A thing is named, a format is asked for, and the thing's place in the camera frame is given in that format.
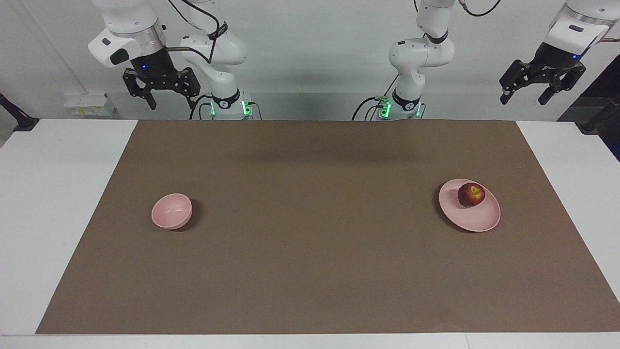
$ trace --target green led light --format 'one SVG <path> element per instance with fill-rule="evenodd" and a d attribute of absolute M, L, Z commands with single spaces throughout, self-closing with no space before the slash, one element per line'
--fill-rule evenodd
<path fill-rule="evenodd" d="M 383 105 L 383 108 L 381 109 L 381 118 L 389 119 L 389 111 L 390 109 L 392 109 L 392 103 L 388 101 L 387 99 L 384 99 L 383 102 L 384 102 L 384 105 Z"/>
<path fill-rule="evenodd" d="M 245 101 L 241 101 L 241 104 L 243 105 L 243 113 L 246 116 L 250 115 L 252 113 L 252 108 L 248 106 Z"/>

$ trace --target black mount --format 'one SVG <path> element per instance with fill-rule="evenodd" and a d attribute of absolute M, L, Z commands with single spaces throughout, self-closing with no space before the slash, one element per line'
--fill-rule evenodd
<path fill-rule="evenodd" d="M 15 132 L 30 131 L 34 129 L 39 118 L 31 117 L 15 104 L 11 103 L 3 94 L 0 93 L 0 106 L 4 107 L 10 115 L 17 121 L 17 127 L 13 129 Z"/>
<path fill-rule="evenodd" d="M 515 91 L 531 84 L 549 84 L 538 98 L 544 106 L 556 93 L 571 90 L 582 77 L 586 68 L 579 60 L 584 54 L 574 55 L 543 43 L 532 62 L 512 62 L 500 79 L 504 93 L 500 101 L 508 103 Z"/>
<path fill-rule="evenodd" d="M 166 49 L 152 55 L 139 57 L 131 61 L 134 69 L 127 68 L 123 80 L 127 90 L 133 97 L 146 100 L 151 110 L 155 110 L 157 102 L 153 98 L 152 90 L 172 90 L 185 96 L 187 104 L 193 110 L 196 102 L 192 97 L 200 94 L 200 83 L 191 68 L 177 71 Z"/>

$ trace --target apple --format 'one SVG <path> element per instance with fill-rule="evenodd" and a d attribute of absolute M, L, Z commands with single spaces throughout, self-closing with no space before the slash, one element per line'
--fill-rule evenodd
<path fill-rule="evenodd" d="M 459 188 L 459 202 L 461 205 L 470 208 L 478 206 L 482 201 L 486 193 L 484 188 L 476 183 L 466 183 Z"/>

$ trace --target black cable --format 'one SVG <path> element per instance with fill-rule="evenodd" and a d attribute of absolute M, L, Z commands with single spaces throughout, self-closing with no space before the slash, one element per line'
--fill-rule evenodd
<path fill-rule="evenodd" d="M 198 103 L 200 102 L 200 100 L 202 100 L 203 98 L 213 98 L 212 96 L 210 96 L 209 94 L 204 94 L 202 96 L 200 96 L 197 100 L 196 100 L 196 104 L 194 104 L 194 108 L 192 109 L 192 112 L 190 113 L 190 120 L 193 119 L 193 113 L 196 110 L 196 107 L 198 106 Z"/>
<path fill-rule="evenodd" d="M 219 25 L 219 21 L 218 19 L 210 14 L 209 12 L 206 12 L 205 10 L 201 9 L 200 7 L 192 4 L 191 2 L 189 2 L 188 0 L 181 0 L 183 3 L 185 3 L 187 6 L 191 7 L 192 9 L 212 18 L 215 21 L 215 31 L 213 33 L 211 33 L 210 35 L 213 35 L 215 33 L 217 33 L 219 31 L 220 25 Z M 175 10 L 177 10 L 177 13 L 179 13 L 179 15 L 181 16 L 181 18 L 183 18 L 189 25 L 191 25 L 192 27 L 196 27 L 195 25 L 193 25 L 192 23 L 190 23 L 190 21 L 188 21 L 185 16 L 183 16 L 183 14 L 179 11 L 179 9 L 172 3 L 171 0 L 168 0 L 168 2 L 172 5 L 172 7 L 174 7 Z M 209 54 L 209 59 L 206 59 L 206 57 L 202 54 L 199 53 L 209 64 L 211 64 L 211 62 L 213 61 L 213 52 L 215 52 L 215 43 L 218 41 L 218 38 L 216 37 L 215 39 L 212 40 L 213 43 L 211 44 L 211 53 Z"/>
<path fill-rule="evenodd" d="M 213 47 L 211 48 L 211 57 L 213 57 Z M 203 55 L 202 52 L 189 46 L 166 47 L 166 51 L 168 52 L 190 51 L 190 52 L 196 53 L 197 55 L 201 56 L 208 64 L 211 64 L 211 60 L 207 58 L 205 55 Z"/>
<path fill-rule="evenodd" d="M 256 108 L 259 110 L 259 118 L 260 120 L 263 120 L 263 114 L 260 112 L 260 105 L 256 102 L 250 102 L 247 105 L 249 106 L 256 106 Z"/>
<path fill-rule="evenodd" d="M 219 30 L 219 21 L 218 21 L 217 18 L 215 18 L 214 15 L 212 15 L 209 12 L 206 12 L 205 10 L 201 9 L 200 7 L 192 4 L 188 0 L 181 0 L 181 1 L 183 1 L 187 6 L 191 7 L 192 9 L 194 9 L 194 10 L 196 10 L 196 11 L 198 11 L 198 12 L 204 14 L 204 15 L 207 15 L 207 16 L 211 17 L 215 21 L 215 24 L 217 25 L 217 29 L 215 29 L 215 32 L 217 32 Z"/>
<path fill-rule="evenodd" d="M 488 10 L 487 12 L 485 12 L 485 13 L 472 13 L 472 12 L 471 12 L 471 11 L 467 8 L 467 6 L 466 6 L 466 5 L 464 5 L 464 6 L 463 6 L 463 9 L 465 9 L 465 12 L 467 12 L 467 13 L 468 13 L 468 14 L 470 14 L 471 16 L 474 16 L 474 17 L 483 17 L 483 16 L 486 16 L 487 14 L 490 14 L 491 12 L 493 12 L 493 10 L 497 7 L 497 5 L 499 5 L 499 4 L 500 4 L 500 2 L 502 2 L 502 0 L 497 0 L 497 2 L 495 3 L 495 5 L 493 5 L 493 7 L 491 7 L 491 9 L 490 9 L 490 10 Z"/>
<path fill-rule="evenodd" d="M 398 74 L 396 75 L 394 80 L 392 80 L 392 83 L 389 85 L 389 87 L 387 88 L 386 92 L 383 94 L 383 97 L 388 95 L 389 90 L 392 89 L 392 86 L 394 86 L 394 84 L 396 83 L 396 80 L 398 80 Z M 381 105 L 381 102 L 379 101 L 377 103 L 377 109 L 374 110 L 373 116 L 370 117 L 370 121 L 372 121 L 374 119 L 374 115 L 377 113 L 377 110 L 379 110 L 379 106 L 380 105 Z"/>
<path fill-rule="evenodd" d="M 185 18 L 185 16 L 183 16 L 183 14 L 182 14 L 182 13 L 181 13 L 181 11 L 179 10 L 179 8 L 178 8 L 178 7 L 174 4 L 174 2 L 172 2 L 172 0 L 168 0 L 168 2 L 170 3 L 170 5 L 172 5 L 172 7 L 174 7 L 175 11 L 177 11 L 177 13 L 179 14 L 179 16 L 181 16 L 181 18 L 183 18 L 183 20 L 184 20 L 187 24 L 189 24 L 189 25 L 191 25 L 192 27 L 194 27 L 194 28 L 195 28 L 195 26 L 194 26 L 194 25 L 193 25 L 193 24 L 192 24 L 189 20 L 187 20 L 187 18 Z"/>
<path fill-rule="evenodd" d="M 351 121 L 355 120 L 355 117 L 357 116 L 357 113 L 364 106 L 364 104 L 366 104 L 366 103 L 368 103 L 370 101 L 374 101 L 374 97 L 366 98 L 362 103 L 360 103 L 360 105 L 357 107 L 357 109 L 355 109 L 355 112 L 353 113 L 353 117 L 351 118 Z"/>
<path fill-rule="evenodd" d="M 211 105 L 210 103 L 203 103 L 203 104 L 201 104 L 201 105 L 200 105 L 200 107 L 198 107 L 198 118 L 199 118 L 200 120 L 202 120 L 202 107 L 204 107 L 204 106 L 210 106 L 210 105 Z"/>
<path fill-rule="evenodd" d="M 372 107 L 368 108 L 368 110 L 366 111 L 366 116 L 364 116 L 364 121 L 368 120 L 368 114 L 373 109 L 374 109 L 374 112 L 377 112 L 377 109 L 379 109 L 379 107 L 378 106 L 372 106 Z"/>

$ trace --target red apple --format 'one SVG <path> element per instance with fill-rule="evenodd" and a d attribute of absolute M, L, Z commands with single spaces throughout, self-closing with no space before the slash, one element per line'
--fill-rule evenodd
<path fill-rule="evenodd" d="M 470 208 L 479 205 L 486 195 L 484 188 L 476 183 L 467 183 L 459 188 L 459 202 Z"/>

